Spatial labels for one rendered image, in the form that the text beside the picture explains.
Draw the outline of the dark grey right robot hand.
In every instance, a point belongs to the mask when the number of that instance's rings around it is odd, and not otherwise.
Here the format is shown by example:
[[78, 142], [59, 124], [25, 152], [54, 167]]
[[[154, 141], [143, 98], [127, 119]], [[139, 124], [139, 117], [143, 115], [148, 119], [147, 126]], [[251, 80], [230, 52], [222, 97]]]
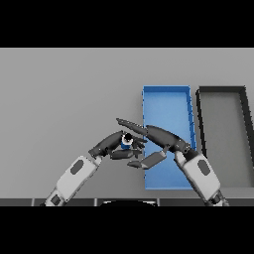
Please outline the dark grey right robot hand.
[[117, 122], [119, 125], [125, 126], [138, 134], [142, 134], [162, 148], [161, 152], [154, 152], [142, 161], [129, 162], [129, 167], [149, 170], [165, 160], [167, 158], [168, 151], [172, 153], [182, 152], [186, 160], [191, 160], [198, 155], [198, 152], [191, 147], [190, 143], [187, 143], [184, 139], [170, 131], [153, 125], [147, 125], [143, 128], [136, 123], [120, 118], [117, 118]]

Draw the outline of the blue pipe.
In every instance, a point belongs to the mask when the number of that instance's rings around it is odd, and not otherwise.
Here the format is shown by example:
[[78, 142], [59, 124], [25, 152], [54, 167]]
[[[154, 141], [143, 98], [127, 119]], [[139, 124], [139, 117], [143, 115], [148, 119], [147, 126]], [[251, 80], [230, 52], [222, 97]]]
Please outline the blue pipe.
[[121, 148], [123, 150], [128, 150], [133, 143], [133, 137], [130, 133], [126, 133], [122, 136]]

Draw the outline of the dark grey bin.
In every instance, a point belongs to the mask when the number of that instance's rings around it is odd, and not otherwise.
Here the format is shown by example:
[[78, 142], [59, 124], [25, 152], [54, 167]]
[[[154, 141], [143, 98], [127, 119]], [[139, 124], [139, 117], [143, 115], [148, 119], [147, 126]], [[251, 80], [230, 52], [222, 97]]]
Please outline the dark grey bin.
[[254, 188], [254, 129], [246, 87], [200, 86], [195, 93], [201, 150], [224, 188]]

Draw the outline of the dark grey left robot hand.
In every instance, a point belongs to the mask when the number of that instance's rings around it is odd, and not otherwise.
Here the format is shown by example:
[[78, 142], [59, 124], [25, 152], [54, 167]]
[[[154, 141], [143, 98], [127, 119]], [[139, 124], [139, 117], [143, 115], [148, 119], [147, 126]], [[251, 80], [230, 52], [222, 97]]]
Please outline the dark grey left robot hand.
[[100, 141], [96, 146], [88, 151], [92, 158], [97, 156], [110, 156], [111, 160], [130, 159], [132, 157], [138, 158], [141, 154], [140, 149], [144, 148], [146, 140], [133, 136], [133, 143], [128, 150], [121, 148], [122, 136], [128, 132], [118, 131]]

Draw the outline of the blue bin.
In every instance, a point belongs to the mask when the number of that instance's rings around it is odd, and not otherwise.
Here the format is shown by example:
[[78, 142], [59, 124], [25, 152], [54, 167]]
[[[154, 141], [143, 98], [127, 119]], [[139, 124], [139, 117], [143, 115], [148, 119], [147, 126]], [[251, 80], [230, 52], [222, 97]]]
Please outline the blue bin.
[[[144, 85], [143, 126], [153, 125], [170, 131], [196, 149], [189, 85]], [[147, 191], [191, 190], [191, 185], [174, 161], [174, 154], [145, 172]]]

